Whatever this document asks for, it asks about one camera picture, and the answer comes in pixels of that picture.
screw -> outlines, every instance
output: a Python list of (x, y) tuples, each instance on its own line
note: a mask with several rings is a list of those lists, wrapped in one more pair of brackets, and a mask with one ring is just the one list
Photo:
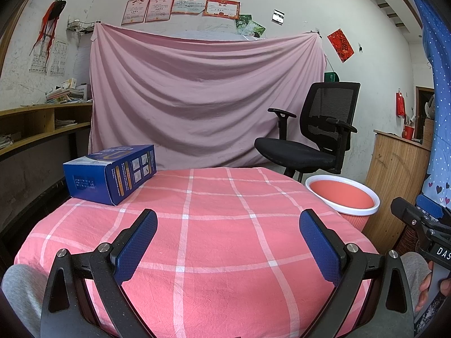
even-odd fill
[(58, 250), (58, 252), (56, 253), (56, 255), (58, 256), (58, 257), (64, 257), (65, 255), (67, 254), (67, 249), (60, 249), (60, 250)]
[(398, 252), (397, 252), (396, 250), (390, 250), (390, 251), (388, 252), (388, 255), (391, 256), (391, 257), (394, 258), (394, 259), (396, 259), (396, 258), (399, 257), (399, 254), (398, 254)]
[(357, 246), (357, 245), (355, 245), (355, 244), (348, 244), (347, 246), (346, 246), (346, 248), (348, 248), (348, 250), (351, 252), (351, 253), (357, 253), (358, 251), (359, 251), (359, 247)]
[(108, 243), (101, 243), (97, 250), (101, 253), (105, 253), (110, 249), (110, 244)]

person's leg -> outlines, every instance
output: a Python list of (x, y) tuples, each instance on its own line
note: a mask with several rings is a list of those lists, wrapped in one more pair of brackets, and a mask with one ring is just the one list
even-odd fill
[(1, 288), (23, 325), (41, 336), (41, 311), (47, 277), (25, 264), (15, 264), (6, 271)]
[(415, 309), (416, 305), (418, 304), (418, 298), (420, 296), (420, 284), (431, 271), (428, 267), (428, 263), (418, 253), (405, 253), (401, 256), (401, 261), (404, 266), (407, 281), (409, 283), (413, 309)]

blue curtain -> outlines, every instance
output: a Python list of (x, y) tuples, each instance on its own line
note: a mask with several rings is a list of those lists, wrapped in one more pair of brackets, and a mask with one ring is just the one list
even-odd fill
[(423, 194), (451, 208), (451, 33), (427, 0), (415, 0), (423, 22), (423, 46), (432, 65), (435, 124)]

plaid tablecloth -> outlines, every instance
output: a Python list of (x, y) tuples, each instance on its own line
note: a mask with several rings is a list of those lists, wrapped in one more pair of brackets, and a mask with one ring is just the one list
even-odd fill
[[(158, 231), (123, 287), (159, 338), (299, 337), (333, 288), (299, 232), (304, 209), (345, 243), (376, 252), (298, 182), (265, 168), (208, 168), (158, 172), (117, 207), (72, 198), (38, 223), (15, 262), (49, 273), (58, 249), (75, 254), (111, 243), (145, 208), (156, 211)], [(368, 285), (341, 333), (352, 328)]]

pink curtain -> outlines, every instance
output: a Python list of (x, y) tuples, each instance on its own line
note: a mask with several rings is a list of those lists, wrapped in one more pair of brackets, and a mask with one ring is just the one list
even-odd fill
[[(326, 56), (317, 33), (256, 41), (169, 38), (96, 24), (90, 151), (154, 144), (159, 170), (246, 167), (278, 137), (268, 108), (300, 114)], [(288, 139), (312, 145), (290, 119)]]

